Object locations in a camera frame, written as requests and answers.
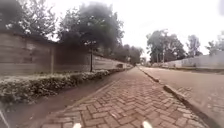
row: brick paved sidewalk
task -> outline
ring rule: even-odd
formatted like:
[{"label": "brick paved sidewalk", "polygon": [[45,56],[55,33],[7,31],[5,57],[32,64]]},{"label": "brick paved sidewalk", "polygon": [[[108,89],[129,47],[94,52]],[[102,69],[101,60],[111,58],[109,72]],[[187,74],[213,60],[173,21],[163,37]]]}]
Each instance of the brick paved sidewalk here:
[{"label": "brick paved sidewalk", "polygon": [[134,68],[107,89],[45,121],[41,128],[207,128],[182,103]]}]

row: stone wall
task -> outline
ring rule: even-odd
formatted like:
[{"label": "stone wall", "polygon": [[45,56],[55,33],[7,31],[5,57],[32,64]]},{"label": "stone wall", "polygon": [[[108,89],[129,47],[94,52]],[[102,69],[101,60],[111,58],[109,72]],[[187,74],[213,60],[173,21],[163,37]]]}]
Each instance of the stone wall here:
[{"label": "stone wall", "polygon": [[[119,63],[122,62],[93,56],[94,69],[112,69]],[[0,75],[89,70],[90,54],[88,53],[65,48],[53,42],[0,33]]]},{"label": "stone wall", "polygon": [[224,69],[224,52],[217,52],[214,55],[202,55],[194,58],[171,61],[163,64],[163,67],[194,67],[205,69]]}]

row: sky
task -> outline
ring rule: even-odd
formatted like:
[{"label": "sky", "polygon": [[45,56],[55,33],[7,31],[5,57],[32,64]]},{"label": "sky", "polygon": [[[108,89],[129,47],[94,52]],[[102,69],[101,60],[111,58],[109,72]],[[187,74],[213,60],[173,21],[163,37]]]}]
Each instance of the sky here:
[{"label": "sky", "polygon": [[90,1],[112,4],[113,11],[124,22],[123,44],[143,49],[146,48],[147,34],[168,29],[177,34],[183,44],[188,35],[195,34],[201,42],[200,50],[207,54],[205,46],[224,30],[224,10],[219,10],[221,6],[224,9],[224,0],[47,0],[55,6],[58,16]]}]

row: curb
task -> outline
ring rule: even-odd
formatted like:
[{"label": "curb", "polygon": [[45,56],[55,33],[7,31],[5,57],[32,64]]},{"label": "curb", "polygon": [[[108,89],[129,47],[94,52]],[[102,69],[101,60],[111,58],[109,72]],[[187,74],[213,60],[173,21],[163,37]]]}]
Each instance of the curb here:
[{"label": "curb", "polygon": [[146,73],[145,71],[143,71],[142,69],[140,69],[139,67],[138,67],[138,69],[139,69],[140,71],[142,71],[146,76],[148,76],[149,78],[151,78],[154,82],[159,83],[159,79],[157,79],[157,78],[155,78],[155,77],[152,77],[151,75],[149,75],[148,73]]},{"label": "curb", "polygon": [[197,104],[194,100],[187,98],[182,93],[178,92],[173,87],[163,84],[159,81],[159,79],[154,78],[153,76],[149,75],[145,71],[141,70],[144,74],[146,74],[149,78],[151,78],[154,82],[157,82],[161,85],[163,85],[163,89],[167,91],[168,93],[171,93],[175,98],[177,98],[180,102],[182,102],[185,106],[190,108],[197,116],[199,116],[205,124],[207,124],[210,128],[222,128],[220,124],[217,123],[217,121],[214,120],[214,116],[206,110],[200,109],[199,104]]}]

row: bush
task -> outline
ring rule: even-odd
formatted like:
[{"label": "bush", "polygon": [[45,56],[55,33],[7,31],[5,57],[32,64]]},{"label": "bush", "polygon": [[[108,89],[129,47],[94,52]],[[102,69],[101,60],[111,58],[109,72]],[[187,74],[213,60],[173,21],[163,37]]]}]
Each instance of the bush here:
[{"label": "bush", "polygon": [[43,96],[56,95],[65,88],[75,87],[87,80],[101,79],[123,70],[12,77],[0,82],[0,101],[6,104],[31,102]]}]

